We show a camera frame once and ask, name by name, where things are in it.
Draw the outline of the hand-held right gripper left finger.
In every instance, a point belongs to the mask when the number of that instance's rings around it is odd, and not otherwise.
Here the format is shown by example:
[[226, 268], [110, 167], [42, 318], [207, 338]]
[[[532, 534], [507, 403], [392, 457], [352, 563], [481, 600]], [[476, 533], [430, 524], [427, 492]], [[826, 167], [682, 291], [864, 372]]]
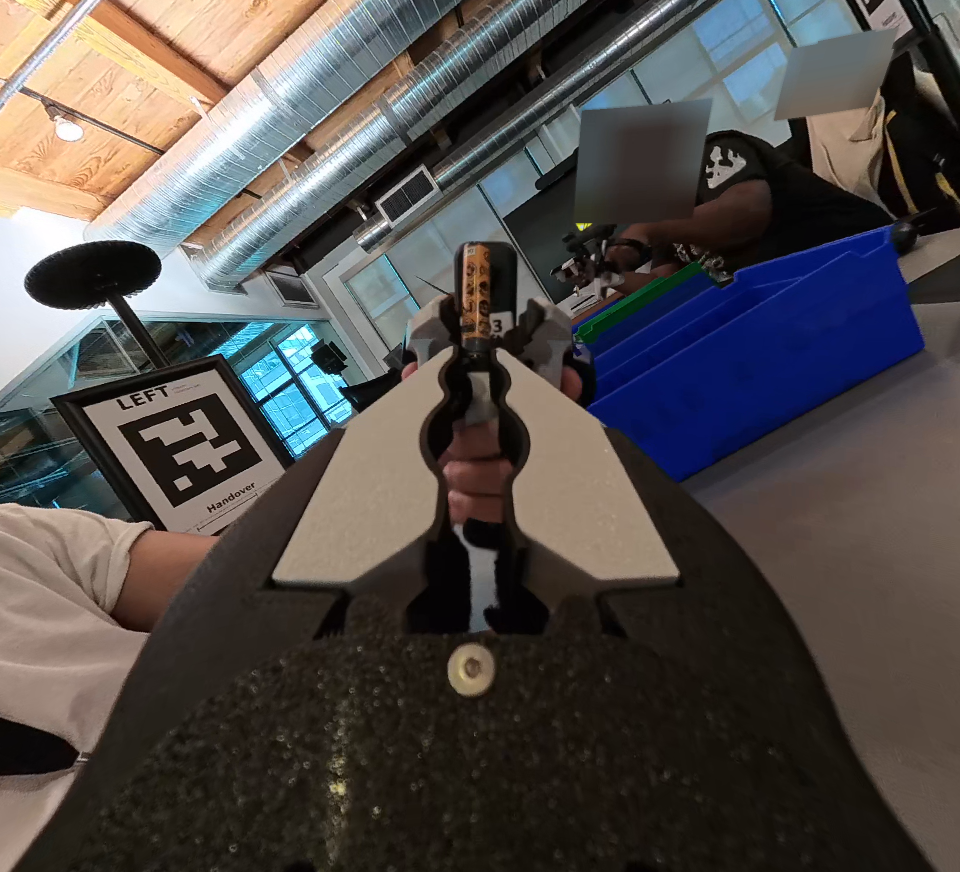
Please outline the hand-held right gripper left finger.
[[429, 439], [458, 355], [441, 350], [348, 423], [271, 573], [275, 586], [373, 594], [412, 631], [469, 629], [469, 555], [452, 538]]

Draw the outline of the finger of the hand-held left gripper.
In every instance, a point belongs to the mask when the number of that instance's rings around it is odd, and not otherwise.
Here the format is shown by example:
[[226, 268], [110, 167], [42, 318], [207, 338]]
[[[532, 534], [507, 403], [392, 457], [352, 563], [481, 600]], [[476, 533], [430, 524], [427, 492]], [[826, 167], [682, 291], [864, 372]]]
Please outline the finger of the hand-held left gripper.
[[562, 385], [565, 356], [572, 350], [568, 313], [543, 298], [528, 300], [518, 320], [516, 358], [552, 386]]
[[458, 344], [458, 310], [450, 294], [439, 294], [410, 319], [405, 331], [405, 363], [425, 364]]

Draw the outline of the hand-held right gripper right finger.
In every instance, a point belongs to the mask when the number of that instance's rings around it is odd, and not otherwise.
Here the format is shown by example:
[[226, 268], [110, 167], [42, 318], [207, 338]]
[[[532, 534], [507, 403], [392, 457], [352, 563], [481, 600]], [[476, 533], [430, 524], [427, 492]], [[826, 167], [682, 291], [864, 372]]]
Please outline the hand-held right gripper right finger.
[[608, 430], [506, 350], [490, 364], [511, 466], [496, 560], [498, 633], [539, 633], [563, 602], [673, 589], [681, 574]]

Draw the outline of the orange battery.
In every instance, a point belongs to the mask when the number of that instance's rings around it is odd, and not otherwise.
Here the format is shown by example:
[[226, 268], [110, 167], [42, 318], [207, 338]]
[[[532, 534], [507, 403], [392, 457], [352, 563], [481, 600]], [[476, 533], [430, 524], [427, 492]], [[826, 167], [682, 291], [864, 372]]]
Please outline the orange battery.
[[489, 359], [492, 337], [491, 294], [493, 289], [491, 247], [468, 242], [458, 253], [454, 284], [460, 321], [460, 344], [468, 360]]

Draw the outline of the blue plastic bin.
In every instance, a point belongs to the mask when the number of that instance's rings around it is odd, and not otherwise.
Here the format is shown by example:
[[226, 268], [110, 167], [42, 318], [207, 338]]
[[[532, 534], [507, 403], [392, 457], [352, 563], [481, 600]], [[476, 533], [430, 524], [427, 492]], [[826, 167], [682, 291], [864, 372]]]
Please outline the blue plastic bin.
[[906, 225], [736, 273], [600, 354], [589, 412], [676, 481], [925, 346], [900, 270]]

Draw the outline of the person's left forearm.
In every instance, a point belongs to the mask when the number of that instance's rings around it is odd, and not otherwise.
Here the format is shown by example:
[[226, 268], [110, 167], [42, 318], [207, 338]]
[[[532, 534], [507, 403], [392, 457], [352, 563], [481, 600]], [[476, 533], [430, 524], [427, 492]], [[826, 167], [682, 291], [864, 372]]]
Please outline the person's left forearm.
[[150, 633], [216, 537], [148, 530], [131, 546], [126, 578], [110, 615], [121, 627]]

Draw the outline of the person's left hand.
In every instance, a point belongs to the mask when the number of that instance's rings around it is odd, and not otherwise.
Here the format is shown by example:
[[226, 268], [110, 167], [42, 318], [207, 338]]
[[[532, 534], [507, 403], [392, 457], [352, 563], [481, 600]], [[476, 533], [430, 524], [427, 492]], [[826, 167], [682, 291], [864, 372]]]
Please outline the person's left hand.
[[[409, 378], [418, 365], [413, 352], [402, 353], [401, 380]], [[560, 389], [586, 408], [593, 400], [596, 373], [592, 359], [567, 356], [564, 359]], [[512, 465], [504, 456], [498, 438], [498, 421], [452, 423], [452, 440], [438, 459], [447, 485], [451, 524], [461, 526], [469, 520], [500, 524], [503, 521], [507, 480]]]

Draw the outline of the large black monitor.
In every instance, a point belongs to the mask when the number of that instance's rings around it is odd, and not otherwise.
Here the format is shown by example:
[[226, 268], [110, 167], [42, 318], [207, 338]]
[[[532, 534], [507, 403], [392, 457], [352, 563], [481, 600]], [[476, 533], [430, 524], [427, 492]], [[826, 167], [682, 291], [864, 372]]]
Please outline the large black monitor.
[[575, 177], [567, 176], [542, 190], [504, 218], [506, 226], [550, 300], [559, 304], [574, 288], [552, 276], [572, 254], [565, 236], [577, 231], [573, 221]]

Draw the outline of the blue bin with green liner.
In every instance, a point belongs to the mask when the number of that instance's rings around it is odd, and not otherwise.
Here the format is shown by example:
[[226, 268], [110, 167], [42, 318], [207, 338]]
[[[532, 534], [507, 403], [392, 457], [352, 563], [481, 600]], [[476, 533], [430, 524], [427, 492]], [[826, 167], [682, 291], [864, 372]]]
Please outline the blue bin with green liner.
[[574, 333], [575, 342], [593, 354], [610, 350], [658, 319], [718, 284], [697, 263], [669, 278], [659, 278], [628, 298], [589, 318]]

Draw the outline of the white air vent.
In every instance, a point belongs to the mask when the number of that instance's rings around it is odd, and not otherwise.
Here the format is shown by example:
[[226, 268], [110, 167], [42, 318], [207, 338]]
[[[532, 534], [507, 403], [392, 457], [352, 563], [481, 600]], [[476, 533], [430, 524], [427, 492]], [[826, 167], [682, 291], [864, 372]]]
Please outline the white air vent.
[[431, 171], [422, 164], [375, 200], [375, 206], [388, 227], [393, 229], [440, 194], [437, 181]]

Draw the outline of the large framed tag sign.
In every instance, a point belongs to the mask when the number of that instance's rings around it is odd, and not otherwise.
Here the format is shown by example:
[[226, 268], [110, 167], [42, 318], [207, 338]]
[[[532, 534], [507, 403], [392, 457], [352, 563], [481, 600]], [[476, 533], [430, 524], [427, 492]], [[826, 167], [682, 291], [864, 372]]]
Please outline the large framed tag sign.
[[294, 458], [222, 355], [53, 397], [137, 520], [214, 536]]

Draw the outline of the black round disc on pole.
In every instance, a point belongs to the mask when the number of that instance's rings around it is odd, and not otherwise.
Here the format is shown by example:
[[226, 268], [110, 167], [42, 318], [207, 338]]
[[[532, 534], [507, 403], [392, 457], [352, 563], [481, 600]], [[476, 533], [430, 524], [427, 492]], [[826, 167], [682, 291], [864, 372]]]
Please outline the black round disc on pole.
[[130, 241], [89, 241], [43, 258], [24, 279], [27, 295], [61, 310], [107, 304], [157, 369], [169, 360], [131, 309], [128, 297], [150, 288], [162, 273], [160, 256]]

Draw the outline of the black track lamp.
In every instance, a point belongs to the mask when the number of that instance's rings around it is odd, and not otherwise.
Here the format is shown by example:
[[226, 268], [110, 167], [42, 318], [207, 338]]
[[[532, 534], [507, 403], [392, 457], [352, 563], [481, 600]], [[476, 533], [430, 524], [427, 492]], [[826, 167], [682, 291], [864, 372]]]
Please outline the black track lamp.
[[42, 108], [45, 110], [46, 114], [54, 125], [55, 136], [63, 142], [79, 142], [85, 137], [85, 126], [90, 126], [91, 128], [104, 134], [108, 134], [112, 137], [125, 141], [126, 143], [135, 145], [138, 148], [155, 156], [160, 156], [164, 153], [164, 149], [162, 148], [152, 145], [141, 138], [117, 129], [114, 126], [89, 116], [83, 112], [72, 109], [48, 96], [30, 89], [29, 87], [22, 87], [18, 94], [30, 98], [42, 105]]

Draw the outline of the silver air duct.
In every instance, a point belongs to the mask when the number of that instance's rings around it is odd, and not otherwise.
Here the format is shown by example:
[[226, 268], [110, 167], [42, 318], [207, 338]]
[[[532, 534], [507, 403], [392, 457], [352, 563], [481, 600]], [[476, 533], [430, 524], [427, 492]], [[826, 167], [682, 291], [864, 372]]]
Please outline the silver air duct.
[[298, 272], [319, 262], [370, 220], [378, 200], [411, 171], [474, 137], [536, 79], [537, 53], [615, 0], [486, 0], [478, 12], [398, 83], [342, 122], [266, 205], [230, 221], [191, 266], [215, 292], [232, 291], [275, 263]]
[[169, 254], [463, 0], [327, 0], [83, 231]]

